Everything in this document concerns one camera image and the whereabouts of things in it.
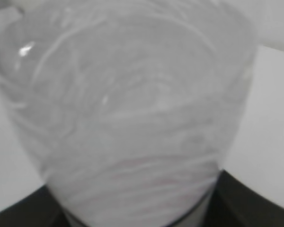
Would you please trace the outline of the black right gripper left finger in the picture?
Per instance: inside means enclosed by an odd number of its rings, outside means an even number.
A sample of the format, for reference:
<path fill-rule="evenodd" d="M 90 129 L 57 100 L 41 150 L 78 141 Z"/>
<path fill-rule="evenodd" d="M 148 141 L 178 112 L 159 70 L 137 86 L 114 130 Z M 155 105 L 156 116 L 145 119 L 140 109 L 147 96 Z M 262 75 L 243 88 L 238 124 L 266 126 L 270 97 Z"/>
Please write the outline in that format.
<path fill-rule="evenodd" d="M 69 227 L 57 201 L 43 186 L 0 211 L 0 227 Z"/>

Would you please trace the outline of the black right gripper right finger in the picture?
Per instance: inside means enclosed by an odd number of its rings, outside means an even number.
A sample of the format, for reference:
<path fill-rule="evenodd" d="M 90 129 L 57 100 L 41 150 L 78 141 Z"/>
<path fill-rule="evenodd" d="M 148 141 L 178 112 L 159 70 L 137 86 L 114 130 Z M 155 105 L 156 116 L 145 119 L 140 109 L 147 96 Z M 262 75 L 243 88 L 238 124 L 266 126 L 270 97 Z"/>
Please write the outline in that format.
<path fill-rule="evenodd" d="M 204 226 L 284 227 L 284 208 L 223 171 L 213 193 Z"/>

